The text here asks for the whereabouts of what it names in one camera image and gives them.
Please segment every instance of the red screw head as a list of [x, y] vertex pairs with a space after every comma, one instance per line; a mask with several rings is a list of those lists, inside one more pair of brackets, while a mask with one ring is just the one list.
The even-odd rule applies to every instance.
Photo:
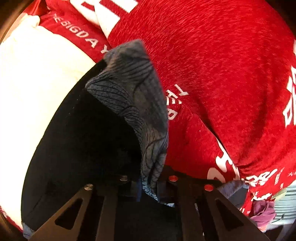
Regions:
[[168, 178], [171, 182], [176, 182], [178, 181], [178, 177], [177, 176], [169, 176]]
[[207, 184], [207, 185], [205, 185], [204, 189], [208, 192], [211, 192], [214, 190], [214, 187], [211, 184]]

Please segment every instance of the silver screw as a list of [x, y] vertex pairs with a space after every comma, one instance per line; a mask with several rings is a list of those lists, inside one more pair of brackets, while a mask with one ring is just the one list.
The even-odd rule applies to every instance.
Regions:
[[120, 181], [127, 181], [128, 180], [128, 176], [127, 175], [122, 175], [121, 178], [120, 178]]
[[87, 191], [90, 191], [90, 190], [92, 190], [93, 188], [94, 188], [94, 186], [93, 186], [92, 184], [86, 184], [86, 185], [84, 186], [84, 189], [87, 190]]

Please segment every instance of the cream colored cloth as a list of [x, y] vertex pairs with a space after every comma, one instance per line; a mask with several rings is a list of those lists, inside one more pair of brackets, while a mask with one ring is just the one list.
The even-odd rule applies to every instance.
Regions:
[[0, 206], [21, 227], [22, 188], [55, 111], [95, 63], [25, 15], [0, 45]]

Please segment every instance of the screw head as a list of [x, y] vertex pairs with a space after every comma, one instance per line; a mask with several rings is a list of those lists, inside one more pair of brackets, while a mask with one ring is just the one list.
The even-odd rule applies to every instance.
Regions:
[[204, 189], [205, 189], [206, 191], [208, 191], [208, 192], [211, 192], [211, 191], [214, 190], [214, 187], [213, 187], [213, 185], [211, 185], [211, 184], [207, 184], [207, 185], [204, 186]]
[[176, 182], [176, 181], [178, 181], [178, 177], [177, 176], [175, 176], [175, 175], [173, 175], [173, 176], [169, 176], [169, 181], [171, 181], [171, 182]]
[[127, 181], [128, 180], [128, 176], [127, 175], [122, 175], [121, 178], [120, 178], [120, 181]]
[[90, 191], [90, 190], [92, 190], [94, 188], [94, 186], [92, 185], [92, 184], [86, 184], [85, 186], [84, 186], [84, 189], [85, 190], [87, 190], [87, 191]]

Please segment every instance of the clothing pile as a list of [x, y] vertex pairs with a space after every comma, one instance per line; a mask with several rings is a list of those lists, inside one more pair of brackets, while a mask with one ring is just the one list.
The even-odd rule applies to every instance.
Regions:
[[296, 41], [265, 1], [35, 0], [16, 23], [0, 45], [0, 206], [20, 228], [107, 172], [139, 170], [154, 198], [164, 164], [243, 181], [246, 216], [296, 179]]

